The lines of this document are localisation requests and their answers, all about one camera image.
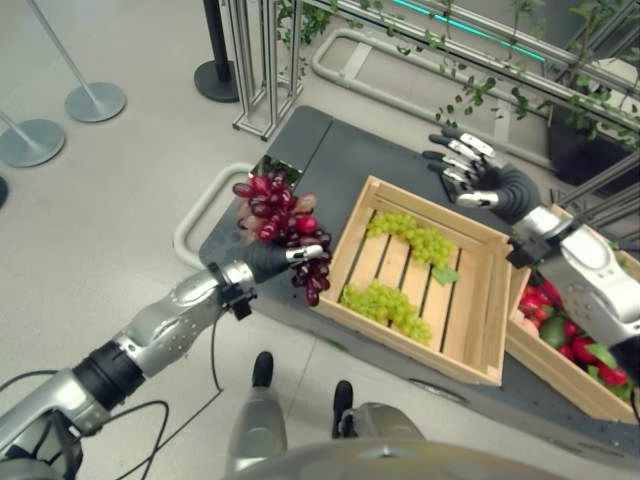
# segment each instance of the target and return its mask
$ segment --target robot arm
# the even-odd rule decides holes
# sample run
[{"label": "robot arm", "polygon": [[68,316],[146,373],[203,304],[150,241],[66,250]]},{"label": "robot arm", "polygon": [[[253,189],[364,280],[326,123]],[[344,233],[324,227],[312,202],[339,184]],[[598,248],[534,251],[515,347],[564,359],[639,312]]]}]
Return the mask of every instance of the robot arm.
[{"label": "robot arm", "polygon": [[[65,451],[56,471],[74,478],[82,453],[70,427],[82,435],[98,431],[110,410],[182,358],[223,313],[232,310],[238,319],[251,313],[257,283],[321,253],[319,245],[284,250],[255,243],[239,250],[238,259],[228,265],[212,265],[183,280],[79,365],[60,371],[0,417],[0,478],[13,471],[27,475],[23,465],[13,465],[35,465]],[[43,444],[53,444],[50,450],[55,451],[45,455]]]},{"label": "robot arm", "polygon": [[429,138],[462,158],[432,151],[423,156],[438,160],[429,168],[440,173],[451,201],[489,208],[512,225],[509,261],[517,268],[536,265],[569,313],[640,384],[640,284],[620,268],[607,241],[541,206],[531,179],[498,161],[480,139],[451,128],[442,133]]}]

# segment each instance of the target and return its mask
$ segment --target fruit crate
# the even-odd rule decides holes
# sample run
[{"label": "fruit crate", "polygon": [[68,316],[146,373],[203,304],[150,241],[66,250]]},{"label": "fruit crate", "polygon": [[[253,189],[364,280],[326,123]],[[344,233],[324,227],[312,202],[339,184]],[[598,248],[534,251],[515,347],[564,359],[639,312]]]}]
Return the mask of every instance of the fruit crate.
[{"label": "fruit crate", "polygon": [[[397,237],[366,238],[367,224],[378,211],[408,213],[421,227],[438,229],[457,247],[450,266],[458,280],[439,284]],[[317,310],[456,380],[500,385],[511,279],[507,240],[503,233],[370,176],[334,252],[331,288],[320,295]],[[374,278],[399,288],[419,307],[432,332],[429,346],[339,303],[346,284],[366,288]]]},{"label": "fruit crate", "polygon": [[[552,211],[563,217],[569,214],[558,206]],[[640,281],[640,263],[626,252],[616,252],[618,260],[625,259],[631,275]],[[509,305],[512,310],[507,325],[507,352],[518,359],[538,377],[549,383],[567,400],[587,415],[612,422],[636,423],[631,405],[624,402],[587,372],[568,360],[540,338],[534,337],[517,322],[518,302],[529,281],[528,268],[513,270]]]}]

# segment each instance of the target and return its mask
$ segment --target tiled floor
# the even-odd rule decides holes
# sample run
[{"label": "tiled floor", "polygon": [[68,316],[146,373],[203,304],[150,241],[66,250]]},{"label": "tiled floor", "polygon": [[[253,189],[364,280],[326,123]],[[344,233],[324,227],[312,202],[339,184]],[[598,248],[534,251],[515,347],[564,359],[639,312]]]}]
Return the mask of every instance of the tiled floor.
[{"label": "tiled floor", "polygon": [[[18,121],[55,120],[64,150],[42,166],[0,163],[10,184],[0,210],[0,379],[73,365],[146,304],[192,273],[175,256],[178,221],[223,166],[255,161],[260,140],[232,130],[237,105],[212,103],[193,86],[211,55],[199,0],[41,0],[62,42],[89,80],[112,81],[126,110],[81,124],[63,102],[74,79],[26,4],[0,2],[0,106]],[[416,150],[435,127],[320,80],[305,78],[301,104]],[[548,178],[525,166],[537,178]],[[215,222],[219,204],[207,219]],[[206,228],[199,233],[202,239]],[[173,432],[214,393],[208,335],[188,357],[152,379],[127,405],[162,398]],[[290,445],[328,438],[335,383],[354,382],[357,400],[401,407],[433,440],[498,452],[567,478],[630,479],[633,474],[576,458],[536,438],[430,396],[260,314],[221,320],[216,362],[225,392],[158,455],[150,478],[219,478],[226,441],[244,399],[253,359],[276,358],[275,388]],[[4,393],[0,411],[37,381]],[[81,479],[109,479],[147,455],[160,415],[145,411],[85,443]]]}]

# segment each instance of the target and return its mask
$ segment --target green light strip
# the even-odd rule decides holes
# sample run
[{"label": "green light strip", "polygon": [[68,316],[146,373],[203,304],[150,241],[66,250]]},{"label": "green light strip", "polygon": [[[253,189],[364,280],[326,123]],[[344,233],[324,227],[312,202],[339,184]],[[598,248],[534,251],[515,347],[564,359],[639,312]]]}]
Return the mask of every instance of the green light strip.
[{"label": "green light strip", "polygon": [[[411,10],[413,10],[414,12],[418,12],[418,13],[422,13],[423,15],[431,15],[431,13],[429,12],[429,10],[427,10],[426,8],[422,8],[418,5],[414,5],[413,3],[409,3],[405,0],[393,0],[393,3],[397,3],[399,5],[402,5],[404,7],[407,7]],[[454,27],[457,27],[461,30],[464,30],[465,32],[469,32],[472,33],[474,35],[477,35],[479,37],[483,37],[483,38],[487,38],[489,40],[493,40],[494,42],[498,42],[500,43],[500,45],[504,45],[505,47],[509,46],[509,42],[506,42],[504,40],[500,40],[498,37],[494,37],[493,35],[489,35],[488,33],[485,33],[481,30],[478,30],[476,28],[470,27],[469,25],[465,25],[464,23],[460,23],[457,22],[455,20],[450,20],[447,17],[443,17],[442,15],[434,15],[435,19],[440,20],[441,22],[445,22],[445,23],[449,23],[450,25],[453,25]],[[523,55],[526,55],[530,58],[533,58],[534,60],[537,60],[538,62],[542,62],[544,63],[545,59],[544,57],[538,55],[537,53],[533,53],[529,50],[525,50],[522,47],[518,47],[513,45],[511,48],[513,48],[514,50],[516,50],[517,52],[522,53]]]}]

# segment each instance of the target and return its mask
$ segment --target gray table surface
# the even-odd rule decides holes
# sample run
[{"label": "gray table surface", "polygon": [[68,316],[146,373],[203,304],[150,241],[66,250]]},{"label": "gray table surface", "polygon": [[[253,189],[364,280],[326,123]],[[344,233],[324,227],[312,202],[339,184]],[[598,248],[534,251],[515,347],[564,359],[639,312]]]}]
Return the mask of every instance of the gray table surface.
[{"label": "gray table surface", "polygon": [[[426,168],[420,153],[310,107],[296,109],[267,154],[303,171],[296,191],[314,192],[318,196],[315,214],[333,234],[333,245],[340,238],[368,175],[500,231],[508,231],[508,226],[488,211],[452,205],[439,178]],[[240,239],[235,222],[232,205],[201,247],[203,263],[230,259],[229,250]],[[460,383],[319,315],[306,306],[303,297],[302,290],[290,285],[289,275],[280,275],[259,287],[259,297],[252,306],[276,320],[339,344],[369,363],[420,382],[430,391],[435,387],[441,394],[462,399],[469,408],[501,423],[595,461],[637,468],[640,456],[637,426],[584,415],[510,355],[505,355],[501,387]]]}]

